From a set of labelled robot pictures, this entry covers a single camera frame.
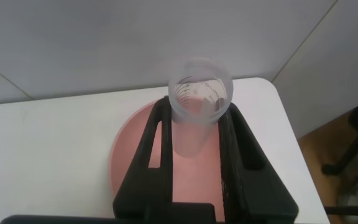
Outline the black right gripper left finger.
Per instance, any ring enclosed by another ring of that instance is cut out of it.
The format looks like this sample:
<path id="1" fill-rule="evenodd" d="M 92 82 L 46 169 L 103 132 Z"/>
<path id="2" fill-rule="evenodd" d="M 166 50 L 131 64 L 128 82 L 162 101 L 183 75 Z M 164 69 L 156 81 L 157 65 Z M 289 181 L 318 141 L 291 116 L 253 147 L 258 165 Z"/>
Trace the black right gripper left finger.
<path id="1" fill-rule="evenodd" d="M 149 162 L 157 126 L 161 125 L 160 167 Z M 144 220 L 149 210 L 173 201 L 172 108 L 168 97 L 153 105 L 134 157 L 114 198 L 116 218 Z"/>

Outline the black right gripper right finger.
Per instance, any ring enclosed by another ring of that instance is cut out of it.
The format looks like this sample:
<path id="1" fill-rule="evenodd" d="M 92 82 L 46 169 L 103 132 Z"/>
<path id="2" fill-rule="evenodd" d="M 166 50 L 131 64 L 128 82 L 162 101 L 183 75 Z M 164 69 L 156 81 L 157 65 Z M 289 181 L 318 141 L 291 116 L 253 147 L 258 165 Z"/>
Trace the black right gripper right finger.
<path id="1" fill-rule="evenodd" d="M 294 223 L 298 205 L 234 103 L 218 132 L 225 222 Z"/>

